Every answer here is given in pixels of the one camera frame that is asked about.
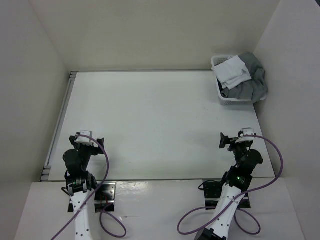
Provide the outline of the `white skirt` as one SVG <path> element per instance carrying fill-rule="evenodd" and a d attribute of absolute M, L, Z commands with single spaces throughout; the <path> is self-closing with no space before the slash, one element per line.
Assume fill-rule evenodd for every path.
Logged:
<path fill-rule="evenodd" d="M 211 58 L 212 70 L 222 89 L 231 90 L 252 79 L 246 64 L 238 55 L 216 55 Z"/>

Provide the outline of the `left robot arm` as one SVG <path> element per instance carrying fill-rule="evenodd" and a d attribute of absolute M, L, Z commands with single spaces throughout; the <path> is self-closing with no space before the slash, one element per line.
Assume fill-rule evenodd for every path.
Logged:
<path fill-rule="evenodd" d="M 104 140 L 99 139 L 94 146 L 91 132 L 77 133 L 70 136 L 73 148 L 63 154 L 66 166 L 66 189 L 73 206 L 75 239 L 99 240 L 100 234 L 95 217 L 95 198 L 100 193 L 96 178 L 87 170 L 92 156 L 102 155 Z"/>

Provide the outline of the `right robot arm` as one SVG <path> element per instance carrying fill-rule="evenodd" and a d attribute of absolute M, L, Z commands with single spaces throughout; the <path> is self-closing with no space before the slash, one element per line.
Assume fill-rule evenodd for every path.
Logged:
<path fill-rule="evenodd" d="M 216 220 L 197 232 L 196 240 L 226 240 L 236 210 L 244 198 L 239 194 L 248 190 L 252 173 L 258 164 L 263 163 L 261 154 L 251 146 L 254 141 L 254 130 L 243 128 L 238 132 L 238 137 L 228 137 L 220 134 L 219 148 L 228 146 L 228 151 L 233 152 L 236 164 L 226 172 L 219 184 L 221 193 L 213 217 Z"/>

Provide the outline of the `grey skirt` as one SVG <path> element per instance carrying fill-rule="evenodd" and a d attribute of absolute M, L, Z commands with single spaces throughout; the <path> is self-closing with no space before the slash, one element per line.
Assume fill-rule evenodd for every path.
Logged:
<path fill-rule="evenodd" d="M 252 52 L 242 53 L 239 58 L 245 63 L 251 79 L 240 83 L 232 89 L 222 89 L 222 85 L 219 84 L 221 96 L 225 99 L 235 99 L 251 102 L 252 104 L 265 100 L 268 86 L 263 65 Z"/>

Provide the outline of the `white laundry basket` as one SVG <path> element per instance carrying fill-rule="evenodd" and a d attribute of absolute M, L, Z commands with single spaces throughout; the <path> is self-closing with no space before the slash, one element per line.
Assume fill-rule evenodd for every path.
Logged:
<path fill-rule="evenodd" d="M 252 52 L 215 55 L 211 66 L 221 105 L 254 104 L 267 97 L 266 71 Z"/>

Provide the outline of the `aluminium table edge rail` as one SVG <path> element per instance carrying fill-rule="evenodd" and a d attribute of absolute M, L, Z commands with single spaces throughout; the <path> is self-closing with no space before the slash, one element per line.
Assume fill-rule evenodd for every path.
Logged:
<path fill-rule="evenodd" d="M 63 97 L 62 101 L 62 106 L 58 115 L 58 119 L 55 125 L 53 137 L 50 143 L 50 147 L 46 156 L 45 164 L 44 167 L 41 171 L 41 176 L 39 179 L 39 182 L 48 182 L 49 181 L 49 176 L 50 176 L 50 171 L 51 171 L 51 159 L 52 159 L 52 154 L 56 151 L 56 147 L 59 141 L 59 137 L 61 134 L 61 130 L 63 127 L 65 115 L 67 112 L 67 108 L 69 105 L 70 97 L 72 94 L 73 86 L 76 80 L 78 71 L 71 71 L 69 74 L 69 79 L 68 79 L 68 84 L 67 88 Z"/>

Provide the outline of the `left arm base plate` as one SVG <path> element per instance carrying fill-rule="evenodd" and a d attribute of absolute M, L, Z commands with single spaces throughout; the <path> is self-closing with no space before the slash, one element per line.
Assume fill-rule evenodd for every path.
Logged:
<path fill-rule="evenodd" d="M 66 187 L 61 187 L 61 190 L 69 196 L 69 191 Z M 86 192 L 80 191 L 77 192 L 84 194 L 84 200 L 93 192 L 94 189 L 87 190 Z M 94 201 L 94 209 L 95 212 L 98 213 L 102 210 L 105 212 L 114 212 L 115 211 L 115 195 L 116 195 L 116 183 L 115 182 L 107 182 L 104 183 L 97 192 L 90 198 L 90 201 L 93 203 Z M 80 206 L 80 203 L 73 203 L 71 197 L 69 196 L 69 205 L 68 205 L 68 213 L 73 213 L 77 206 Z"/>

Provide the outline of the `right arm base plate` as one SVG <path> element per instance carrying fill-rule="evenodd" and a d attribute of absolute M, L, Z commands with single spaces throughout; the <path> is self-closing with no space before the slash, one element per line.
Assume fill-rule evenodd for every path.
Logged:
<path fill-rule="evenodd" d="M 198 189 L 203 191 L 205 206 L 206 207 L 216 207 L 220 196 L 222 194 L 222 184 L 220 181 L 216 180 L 205 180 L 199 186 Z M 251 203 L 249 195 L 246 194 L 244 198 L 240 201 L 238 208 L 249 209 L 251 208 Z"/>

